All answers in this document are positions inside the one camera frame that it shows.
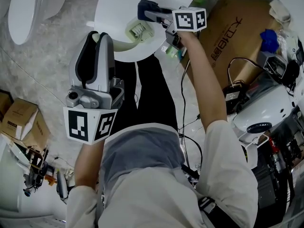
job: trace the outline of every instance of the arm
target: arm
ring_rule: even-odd
[[[193,33],[179,32],[179,35],[188,50],[199,114],[206,131],[212,122],[227,120],[225,98],[199,40]]]
[[[213,198],[240,227],[251,228],[257,217],[257,180],[227,122],[225,99],[204,49],[193,34],[180,36],[188,49],[199,113],[206,131],[196,190]]]
[[[95,190],[105,141],[93,145],[84,144],[75,164],[75,185]]]
[[[75,164],[75,185],[70,191],[66,208],[67,228],[94,228],[97,194],[96,182],[105,141],[84,144]]]

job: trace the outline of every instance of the fiducial marker cube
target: fiducial marker cube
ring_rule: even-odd
[[[207,27],[206,9],[182,8],[172,14],[176,31],[197,32]]]
[[[86,109],[82,105],[64,107],[69,139],[92,145],[110,136],[117,109]]]

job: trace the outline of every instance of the person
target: person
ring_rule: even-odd
[[[239,227],[254,226],[257,181],[227,122],[221,87],[199,40],[190,32],[179,35],[189,53],[206,131],[196,189],[181,170],[185,159],[175,106],[158,59],[151,55],[137,62],[142,84],[138,108],[135,63],[116,62],[117,77],[125,82],[125,101],[107,143],[84,144],[79,153],[76,187],[67,201],[67,228],[212,227],[199,210],[201,197],[214,199]],[[98,175],[105,201],[95,219]]]

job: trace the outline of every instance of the cardboard box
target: cardboard box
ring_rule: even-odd
[[[50,135],[38,106],[16,99],[4,115],[2,133],[25,148],[42,152]]]
[[[256,61],[261,48],[260,33],[277,30],[281,25],[269,15],[267,0],[218,0],[208,17],[208,27],[200,32],[199,40],[222,88],[228,85],[227,67],[235,57]],[[189,56],[182,60],[185,67]],[[238,59],[230,67],[233,81],[251,84],[261,69]],[[188,76],[193,83],[192,70]]]
[[[10,95],[4,92],[0,92],[0,129],[5,113],[8,111],[12,104]]]

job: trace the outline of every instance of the sleeve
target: sleeve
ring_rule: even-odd
[[[94,228],[97,205],[96,192],[86,186],[70,191],[66,208],[66,228]]]
[[[206,131],[197,191],[216,201],[240,227],[252,228],[257,218],[257,180],[226,121],[215,121]]]

